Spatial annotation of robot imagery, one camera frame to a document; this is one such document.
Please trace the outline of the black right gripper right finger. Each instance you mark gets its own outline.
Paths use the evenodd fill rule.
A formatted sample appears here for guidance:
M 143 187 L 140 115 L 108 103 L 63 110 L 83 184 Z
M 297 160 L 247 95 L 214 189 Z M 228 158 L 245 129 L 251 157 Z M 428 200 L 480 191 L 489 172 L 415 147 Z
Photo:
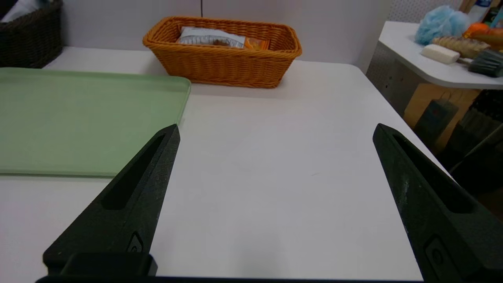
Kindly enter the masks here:
M 502 222 L 399 131 L 373 143 L 423 280 L 502 281 Z

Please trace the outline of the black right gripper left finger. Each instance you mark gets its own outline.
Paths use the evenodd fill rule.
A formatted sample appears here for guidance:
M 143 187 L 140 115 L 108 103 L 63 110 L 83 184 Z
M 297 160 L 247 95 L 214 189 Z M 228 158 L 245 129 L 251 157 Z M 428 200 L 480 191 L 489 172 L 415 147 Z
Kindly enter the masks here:
M 180 133 L 159 130 L 43 253 L 50 277 L 154 276 L 150 255 Z

